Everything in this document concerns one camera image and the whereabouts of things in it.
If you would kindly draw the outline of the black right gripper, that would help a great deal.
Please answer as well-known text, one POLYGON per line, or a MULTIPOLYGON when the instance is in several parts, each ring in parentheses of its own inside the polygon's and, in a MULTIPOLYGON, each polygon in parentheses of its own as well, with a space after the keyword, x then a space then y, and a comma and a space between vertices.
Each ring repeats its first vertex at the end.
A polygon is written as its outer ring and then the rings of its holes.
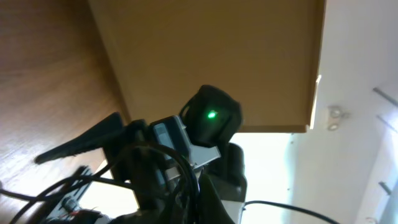
POLYGON ((148 125, 143 119, 135 120, 124 127, 120 113, 114 112, 78 137, 38 155, 34 162, 43 164, 60 158, 75 156, 103 147, 107 161, 119 154, 122 159, 111 168, 114 180, 130 181, 135 186, 134 195, 140 208, 164 208, 165 202, 153 193, 164 193, 160 183, 157 153, 136 146, 150 141, 148 125))

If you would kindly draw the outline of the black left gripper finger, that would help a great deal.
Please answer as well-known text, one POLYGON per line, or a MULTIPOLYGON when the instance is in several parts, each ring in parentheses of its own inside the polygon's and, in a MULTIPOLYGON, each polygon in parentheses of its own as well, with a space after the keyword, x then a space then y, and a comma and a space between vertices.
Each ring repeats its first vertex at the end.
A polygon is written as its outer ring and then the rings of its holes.
POLYGON ((236 199, 236 185, 208 174, 202 174, 198 183, 200 186, 198 204, 200 223, 235 224, 221 199, 236 199))

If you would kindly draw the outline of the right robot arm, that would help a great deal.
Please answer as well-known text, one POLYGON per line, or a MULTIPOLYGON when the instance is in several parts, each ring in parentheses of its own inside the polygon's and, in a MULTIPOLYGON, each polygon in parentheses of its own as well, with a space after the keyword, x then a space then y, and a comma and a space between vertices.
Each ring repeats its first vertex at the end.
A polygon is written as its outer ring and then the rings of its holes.
POLYGON ((136 186, 138 210, 115 223, 239 223, 247 181, 231 138, 242 121, 236 100, 203 85, 177 115, 124 124, 115 112, 35 162, 102 149, 114 180, 136 186))

